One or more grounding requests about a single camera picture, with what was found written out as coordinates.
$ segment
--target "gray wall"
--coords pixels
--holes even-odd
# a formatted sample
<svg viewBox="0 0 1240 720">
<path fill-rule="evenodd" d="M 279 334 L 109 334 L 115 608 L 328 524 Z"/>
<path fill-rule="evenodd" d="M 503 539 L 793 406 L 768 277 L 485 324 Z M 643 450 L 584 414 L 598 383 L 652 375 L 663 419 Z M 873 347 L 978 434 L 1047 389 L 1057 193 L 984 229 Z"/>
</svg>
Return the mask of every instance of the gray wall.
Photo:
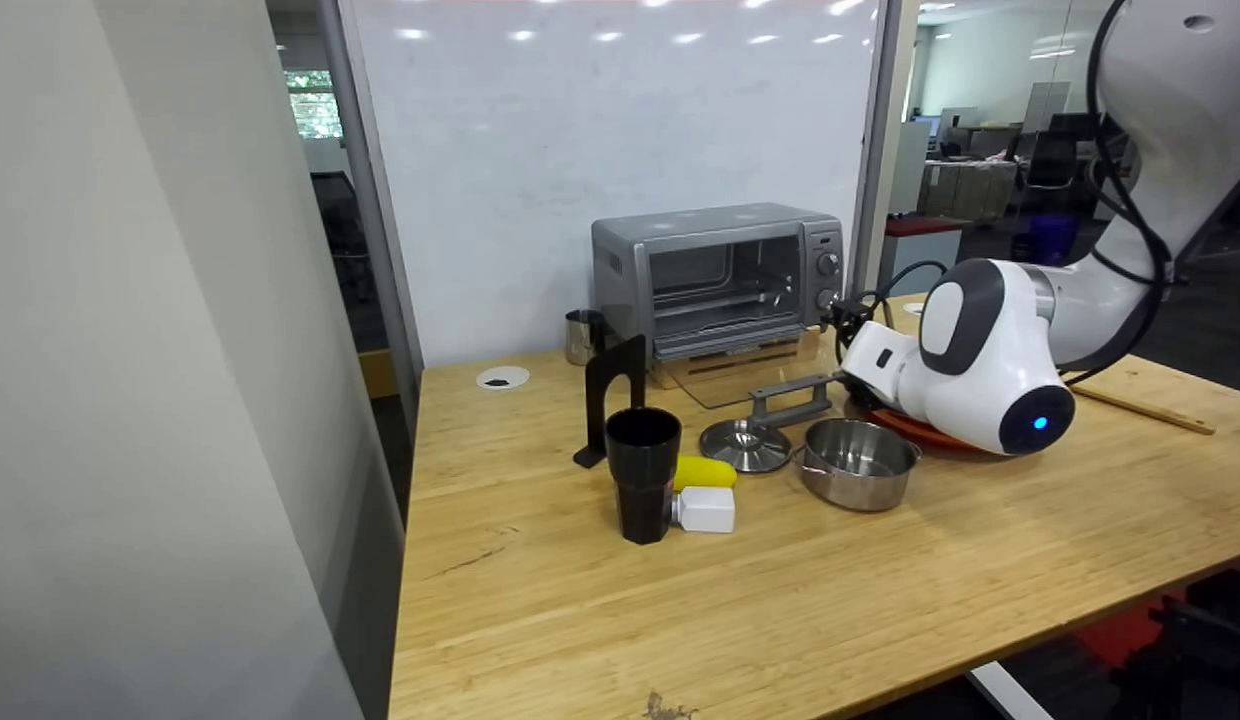
<svg viewBox="0 0 1240 720">
<path fill-rule="evenodd" d="M 264 6 L 0 2 L 0 717 L 374 717 L 395 529 Z"/>
</svg>

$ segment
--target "toaster oven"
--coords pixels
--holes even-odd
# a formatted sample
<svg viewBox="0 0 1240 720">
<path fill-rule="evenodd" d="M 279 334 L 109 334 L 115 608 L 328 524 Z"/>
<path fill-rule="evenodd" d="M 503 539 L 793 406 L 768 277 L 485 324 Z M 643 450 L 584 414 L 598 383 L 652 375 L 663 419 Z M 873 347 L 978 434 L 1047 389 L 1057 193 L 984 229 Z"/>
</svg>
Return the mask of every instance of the toaster oven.
<svg viewBox="0 0 1240 720">
<path fill-rule="evenodd" d="M 590 307 L 649 363 L 793 342 L 844 291 L 835 217 L 783 202 L 590 225 Z"/>
</svg>

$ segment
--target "white wall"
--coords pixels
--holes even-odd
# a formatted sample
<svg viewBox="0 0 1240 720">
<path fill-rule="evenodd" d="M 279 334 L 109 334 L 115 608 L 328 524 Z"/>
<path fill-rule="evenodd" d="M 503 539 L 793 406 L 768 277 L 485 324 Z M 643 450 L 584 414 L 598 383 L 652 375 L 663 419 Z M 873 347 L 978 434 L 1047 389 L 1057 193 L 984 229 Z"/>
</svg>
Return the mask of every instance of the white wall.
<svg viewBox="0 0 1240 720">
<path fill-rule="evenodd" d="M 1082 111 L 1099 14 L 1099 0 L 1012 2 L 936 27 L 923 111 L 977 106 L 989 126 L 1018 123 L 1036 81 L 1065 81 L 1065 111 Z"/>
<path fill-rule="evenodd" d="M 361 717 L 399 539 L 272 70 L 251 0 L 0 2 L 0 717 Z"/>
<path fill-rule="evenodd" d="M 560 342 L 562 313 L 586 302 L 598 217 L 778 201 L 855 229 L 881 0 L 844 14 L 825 0 L 343 11 L 424 363 Z"/>
</svg>

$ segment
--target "yellow object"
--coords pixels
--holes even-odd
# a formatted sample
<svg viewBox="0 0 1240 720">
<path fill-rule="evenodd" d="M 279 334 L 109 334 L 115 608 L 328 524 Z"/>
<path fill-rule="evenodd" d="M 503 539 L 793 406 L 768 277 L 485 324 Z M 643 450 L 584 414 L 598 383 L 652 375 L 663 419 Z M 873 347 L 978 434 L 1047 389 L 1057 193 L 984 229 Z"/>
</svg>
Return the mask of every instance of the yellow object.
<svg viewBox="0 0 1240 720">
<path fill-rule="evenodd" d="M 715 455 L 675 455 L 673 488 L 733 488 L 734 466 Z"/>
</svg>

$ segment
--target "black stand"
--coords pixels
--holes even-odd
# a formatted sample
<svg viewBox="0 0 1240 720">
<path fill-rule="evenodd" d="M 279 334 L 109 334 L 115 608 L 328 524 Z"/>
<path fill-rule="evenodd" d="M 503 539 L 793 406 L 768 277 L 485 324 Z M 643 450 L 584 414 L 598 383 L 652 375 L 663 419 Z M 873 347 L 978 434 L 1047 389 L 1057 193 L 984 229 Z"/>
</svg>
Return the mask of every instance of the black stand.
<svg viewBox="0 0 1240 720">
<path fill-rule="evenodd" d="M 627 402 L 643 406 L 649 402 L 649 340 L 632 334 L 584 363 L 584 419 L 586 419 L 586 443 L 570 455 L 578 466 L 590 466 L 606 455 L 606 383 L 614 375 L 627 375 Z"/>
</svg>

